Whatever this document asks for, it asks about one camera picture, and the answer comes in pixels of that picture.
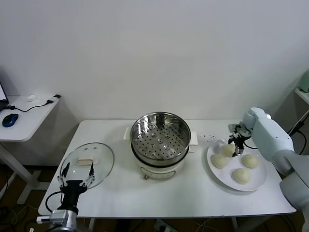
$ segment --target laptop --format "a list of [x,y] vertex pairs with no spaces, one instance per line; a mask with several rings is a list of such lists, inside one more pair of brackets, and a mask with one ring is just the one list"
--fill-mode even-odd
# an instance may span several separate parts
[[6,97],[6,94],[3,90],[3,87],[0,83],[0,111],[9,104],[9,100]]

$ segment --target power cord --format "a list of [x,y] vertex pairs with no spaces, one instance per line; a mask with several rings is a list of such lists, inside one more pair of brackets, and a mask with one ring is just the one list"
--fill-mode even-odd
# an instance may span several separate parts
[[48,99],[48,100],[46,101],[45,104],[43,104],[43,105],[36,105],[36,106],[33,106],[33,107],[31,107],[31,108],[29,108],[29,109],[27,109],[27,110],[19,109],[19,108],[17,108],[17,107],[14,106],[14,105],[5,106],[3,109],[19,110],[19,111],[21,111],[21,112],[28,112],[29,110],[32,110],[32,109],[34,109],[34,108],[43,107],[43,106],[46,106],[46,105],[48,105],[48,104],[52,104],[54,101],[56,101],[56,100],[59,99],[59,98],[61,98],[61,96],[60,96],[59,94],[56,94],[56,95],[53,96],[52,98]]
[[301,132],[300,130],[298,130],[297,133],[301,134],[301,135],[304,137],[304,140],[305,140],[304,146],[303,146],[301,152],[299,153],[299,154],[301,155],[301,154],[304,152],[305,148],[306,148],[306,145],[307,145],[307,138],[306,138],[306,136],[303,134],[303,132]]
[[49,211],[49,212],[52,212],[52,210],[48,207],[48,200],[52,197],[52,196],[54,196],[54,195],[56,195],[56,194],[59,194],[59,193],[61,193],[61,191],[57,191],[57,192],[53,192],[52,194],[50,194],[47,198],[46,198],[46,200],[45,200],[45,207],[46,207],[46,209]]
[[247,148],[250,148],[250,149],[253,149],[253,150],[257,150],[257,147],[250,147],[250,146],[248,146],[248,145],[245,143],[245,141],[243,141],[243,144],[244,144]]

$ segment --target stainless steel steamer basket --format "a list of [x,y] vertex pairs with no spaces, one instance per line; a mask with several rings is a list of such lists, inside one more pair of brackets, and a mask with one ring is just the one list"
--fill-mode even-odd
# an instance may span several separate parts
[[169,167],[187,154],[191,132],[177,115],[154,112],[138,119],[131,128],[133,152],[143,163],[153,167]]

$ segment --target glass lid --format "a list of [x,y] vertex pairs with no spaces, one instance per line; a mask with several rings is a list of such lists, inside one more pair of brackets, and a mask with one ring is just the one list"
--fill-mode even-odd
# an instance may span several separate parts
[[60,176],[66,181],[86,180],[94,174],[95,179],[87,186],[90,189],[107,178],[113,165],[114,153],[109,146],[102,143],[84,144],[69,153],[61,165]]

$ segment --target shelf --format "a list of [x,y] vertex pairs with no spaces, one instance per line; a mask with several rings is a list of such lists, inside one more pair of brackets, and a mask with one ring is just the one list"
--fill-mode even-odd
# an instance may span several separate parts
[[295,93],[301,97],[307,104],[309,104],[309,93],[305,93],[299,89],[295,89]]

